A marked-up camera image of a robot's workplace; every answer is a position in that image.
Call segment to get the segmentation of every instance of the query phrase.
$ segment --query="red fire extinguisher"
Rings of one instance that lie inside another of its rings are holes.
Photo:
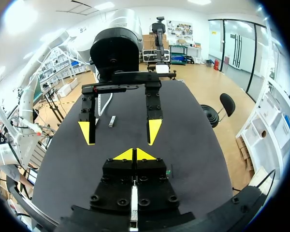
[[[219,61],[215,59],[214,69],[218,71],[218,67],[219,67]]]

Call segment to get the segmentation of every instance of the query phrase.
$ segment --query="black office chair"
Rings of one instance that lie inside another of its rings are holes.
[[[219,110],[219,112],[217,113],[216,110],[214,110],[209,105],[201,105],[201,108],[203,109],[204,113],[206,114],[207,119],[209,120],[210,124],[212,125],[212,128],[216,127],[218,125],[218,123],[221,122],[226,115],[228,115],[228,117],[230,117],[235,110],[235,103],[234,103],[233,99],[228,94],[226,94],[226,93],[221,94],[220,101],[223,105],[223,108],[226,110],[226,114],[221,119],[219,119],[218,114],[223,110],[223,108],[221,110]]]

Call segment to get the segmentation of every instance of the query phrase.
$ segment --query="person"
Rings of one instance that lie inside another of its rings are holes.
[[[5,144],[7,142],[8,142],[7,138],[1,133],[1,130],[0,130],[0,144]],[[25,178],[25,176],[19,172],[15,164],[2,165],[0,166],[0,170],[3,171],[8,177],[13,179],[14,181],[20,182],[28,188],[31,188],[31,189],[33,188],[33,184],[30,183]]]

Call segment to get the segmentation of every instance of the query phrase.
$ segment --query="glass door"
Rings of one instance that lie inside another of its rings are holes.
[[[247,93],[255,101],[258,99],[264,79],[268,75],[268,67],[275,69],[274,59],[269,57],[269,43],[266,28],[256,25],[257,53],[254,73]]]
[[[215,62],[219,61],[219,70],[221,67],[223,51],[223,24],[222,20],[209,21],[209,56],[208,58]]]
[[[247,90],[255,55],[254,25],[225,20],[225,54],[222,72]]]

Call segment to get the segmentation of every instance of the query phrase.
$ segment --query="wooden floor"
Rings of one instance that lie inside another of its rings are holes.
[[[146,65],[140,64],[140,70],[145,71]],[[208,68],[206,65],[172,65],[171,71],[177,70],[177,79],[182,79],[197,99],[199,104],[207,104],[219,111],[222,108],[219,97],[221,93],[229,94],[236,105],[231,117],[225,117],[214,132],[223,151],[232,186],[236,189],[245,187],[252,178],[252,173],[245,170],[245,164],[241,160],[240,150],[237,147],[235,136],[250,115],[254,101],[239,88],[235,82],[219,71]],[[63,109],[68,111],[81,95],[81,86],[94,83],[94,77],[90,72],[77,75],[78,86],[65,98],[61,98],[62,104],[58,107],[65,116]],[[38,104],[41,118],[54,129],[57,129],[58,120],[46,104]],[[44,124],[41,119],[36,122]]]

